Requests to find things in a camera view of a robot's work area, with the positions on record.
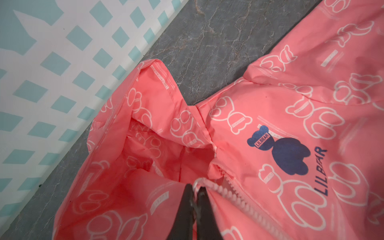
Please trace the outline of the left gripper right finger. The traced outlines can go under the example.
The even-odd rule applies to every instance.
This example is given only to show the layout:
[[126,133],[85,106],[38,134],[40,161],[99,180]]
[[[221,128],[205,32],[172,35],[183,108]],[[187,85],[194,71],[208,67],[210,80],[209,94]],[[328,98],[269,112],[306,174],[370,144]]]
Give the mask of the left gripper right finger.
[[198,191],[196,214],[198,240],[223,240],[205,187]]

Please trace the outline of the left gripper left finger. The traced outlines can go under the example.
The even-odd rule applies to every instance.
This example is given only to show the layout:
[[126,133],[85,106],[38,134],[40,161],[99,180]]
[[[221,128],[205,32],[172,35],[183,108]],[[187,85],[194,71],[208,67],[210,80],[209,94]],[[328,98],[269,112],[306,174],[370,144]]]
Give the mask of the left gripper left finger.
[[194,203],[193,187],[191,184],[187,184],[167,240],[193,239]]

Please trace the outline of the pink patterned kids jacket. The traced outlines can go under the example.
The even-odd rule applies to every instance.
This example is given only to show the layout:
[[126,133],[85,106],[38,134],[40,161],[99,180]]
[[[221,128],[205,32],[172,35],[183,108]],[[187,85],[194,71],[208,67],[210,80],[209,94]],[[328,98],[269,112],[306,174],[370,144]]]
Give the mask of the pink patterned kids jacket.
[[189,106],[160,60],[94,118],[55,240],[166,240],[205,187],[223,240],[384,237],[384,3],[322,1]]

